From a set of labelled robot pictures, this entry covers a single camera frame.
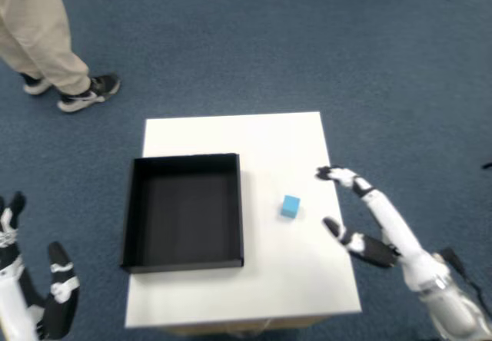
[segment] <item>white table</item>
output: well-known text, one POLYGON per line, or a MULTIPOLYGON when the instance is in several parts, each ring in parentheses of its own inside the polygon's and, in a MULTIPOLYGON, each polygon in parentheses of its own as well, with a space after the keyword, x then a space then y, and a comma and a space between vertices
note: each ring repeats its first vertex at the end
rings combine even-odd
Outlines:
POLYGON ((147 120, 144 157, 238 153, 244 267, 133 274, 127 327, 170 327, 361 311, 351 261, 321 224, 341 220, 318 112, 147 120), (300 197, 294 220, 285 194, 300 197))

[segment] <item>sneaker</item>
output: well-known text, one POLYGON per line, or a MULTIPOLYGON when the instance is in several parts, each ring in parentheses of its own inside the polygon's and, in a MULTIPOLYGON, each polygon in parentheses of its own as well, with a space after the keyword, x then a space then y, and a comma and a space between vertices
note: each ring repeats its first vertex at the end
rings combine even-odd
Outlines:
POLYGON ((106 74, 91 78, 91 86, 78 95, 61 94, 58 108, 66 113, 73 113, 87 108, 94 103, 107 101, 120 88, 120 79, 116 74, 106 74))
POLYGON ((46 78, 36 79, 27 74, 21 74, 21 76, 25 81, 24 91, 30 95, 41 95, 52 86, 46 78))

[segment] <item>person's leg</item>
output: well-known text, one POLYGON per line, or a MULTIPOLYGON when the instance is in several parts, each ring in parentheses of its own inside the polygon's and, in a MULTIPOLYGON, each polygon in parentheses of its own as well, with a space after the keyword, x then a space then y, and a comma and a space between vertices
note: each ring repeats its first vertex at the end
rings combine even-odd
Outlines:
POLYGON ((88 68, 71 51, 62 0, 0 0, 0 15, 11 36, 59 91, 75 95, 88 90, 88 68))
POLYGON ((10 35, 0 17, 0 58, 14 71, 22 74, 25 80, 24 91, 31 95, 40 95, 52 85, 43 78, 41 71, 24 52, 19 43, 10 35))

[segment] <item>cable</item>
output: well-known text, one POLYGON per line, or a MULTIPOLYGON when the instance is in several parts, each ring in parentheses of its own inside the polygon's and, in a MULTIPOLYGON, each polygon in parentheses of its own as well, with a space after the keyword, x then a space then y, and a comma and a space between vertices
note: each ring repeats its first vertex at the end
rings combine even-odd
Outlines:
POLYGON ((482 309, 490 318, 492 318, 492 312, 487 306, 487 303, 485 303, 484 291, 468 276, 467 271, 465 270, 464 265, 460 260, 460 257, 450 247, 443 249, 440 254, 454 268, 454 270, 456 270, 458 274, 460 274, 460 276, 464 279, 468 286, 472 287, 475 290, 478 302, 480 303, 482 309))

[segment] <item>robotic arm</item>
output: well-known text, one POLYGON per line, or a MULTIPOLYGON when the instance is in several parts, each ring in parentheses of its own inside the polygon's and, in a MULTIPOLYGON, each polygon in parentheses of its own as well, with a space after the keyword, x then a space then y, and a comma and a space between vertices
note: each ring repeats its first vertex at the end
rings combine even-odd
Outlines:
POLYGON ((492 340, 492 329, 484 311, 457 287, 442 258, 422 248, 386 195, 346 168, 321 167, 317 177, 352 189, 369 208, 382 231, 383 241, 379 241, 325 218, 329 231, 352 255, 379 267, 399 263, 405 283, 426 305, 443 339, 492 340))
POLYGON ((17 245, 24 206, 20 193, 5 209, 0 198, 0 325, 8 341, 61 339, 75 316, 78 279, 62 245, 54 242, 48 247, 51 291, 46 299, 36 292, 17 245))

